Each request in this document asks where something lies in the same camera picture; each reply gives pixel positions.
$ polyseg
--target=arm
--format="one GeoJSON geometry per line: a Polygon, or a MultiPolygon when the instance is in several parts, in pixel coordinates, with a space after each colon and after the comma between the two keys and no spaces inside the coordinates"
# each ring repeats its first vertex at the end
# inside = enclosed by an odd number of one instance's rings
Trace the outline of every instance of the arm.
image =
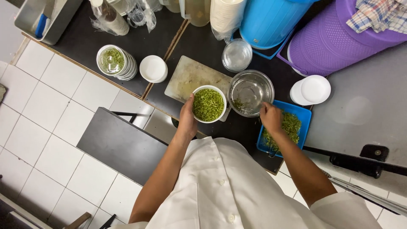
{"type": "Polygon", "coordinates": [[[129,223],[150,221],[158,207],[172,192],[186,149],[198,130],[192,113],[193,102],[194,95],[191,94],[181,109],[175,136],[134,203],[129,223]]]}
{"type": "Polygon", "coordinates": [[[269,103],[263,103],[260,119],[280,148],[291,178],[308,206],[337,193],[325,174],[302,153],[281,128],[283,115],[280,109],[269,103]]]}

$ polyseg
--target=blue tray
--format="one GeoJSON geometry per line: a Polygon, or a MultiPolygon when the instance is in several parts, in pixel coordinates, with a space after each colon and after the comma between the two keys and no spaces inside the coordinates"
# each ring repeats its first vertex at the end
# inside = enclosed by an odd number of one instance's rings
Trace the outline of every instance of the blue tray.
{"type": "MultiPolygon", "coordinates": [[[[293,105],[293,104],[289,104],[289,103],[285,103],[285,102],[281,102],[278,100],[274,100],[273,105],[284,110],[285,112],[291,113],[291,114],[295,114],[298,119],[301,121],[301,128],[299,130],[298,136],[300,137],[300,139],[298,140],[298,147],[300,149],[302,149],[302,147],[304,146],[305,143],[305,138],[306,138],[306,134],[308,132],[308,128],[309,128],[309,123],[311,121],[311,111],[307,110],[305,108],[293,105]]],[[[263,152],[269,153],[270,155],[276,155],[279,157],[282,157],[281,153],[275,153],[273,150],[269,150],[269,147],[264,145],[264,140],[261,137],[261,133],[263,133],[263,128],[264,126],[261,125],[261,129],[260,129],[260,134],[258,135],[258,140],[257,140],[257,148],[263,152]]]]}

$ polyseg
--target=white chef coat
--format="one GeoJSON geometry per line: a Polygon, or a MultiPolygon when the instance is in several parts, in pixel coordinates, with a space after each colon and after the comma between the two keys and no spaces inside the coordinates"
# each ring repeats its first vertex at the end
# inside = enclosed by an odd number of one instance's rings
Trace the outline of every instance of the white chef coat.
{"type": "Polygon", "coordinates": [[[381,228],[365,201],[340,192],[310,209],[284,195],[236,141],[191,141],[174,190],[150,222],[112,229],[381,228]]]}

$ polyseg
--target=purple bucket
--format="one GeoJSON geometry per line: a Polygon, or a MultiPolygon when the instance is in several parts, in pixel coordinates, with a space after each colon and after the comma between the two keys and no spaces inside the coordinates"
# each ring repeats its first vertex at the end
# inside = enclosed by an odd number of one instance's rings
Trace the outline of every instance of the purple bucket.
{"type": "Polygon", "coordinates": [[[407,40],[407,34],[388,29],[356,33],[346,24],[357,11],[355,5],[356,0],[339,0],[327,6],[294,35],[289,62],[278,57],[299,74],[326,76],[407,40]]]}

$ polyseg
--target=kitchen towel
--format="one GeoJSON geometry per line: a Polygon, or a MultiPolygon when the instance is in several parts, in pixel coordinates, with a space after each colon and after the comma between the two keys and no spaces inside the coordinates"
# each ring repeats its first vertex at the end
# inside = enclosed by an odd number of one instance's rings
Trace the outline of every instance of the kitchen towel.
{"type": "Polygon", "coordinates": [[[359,9],[346,24],[357,33],[372,28],[407,34],[407,0],[357,0],[359,9]]]}

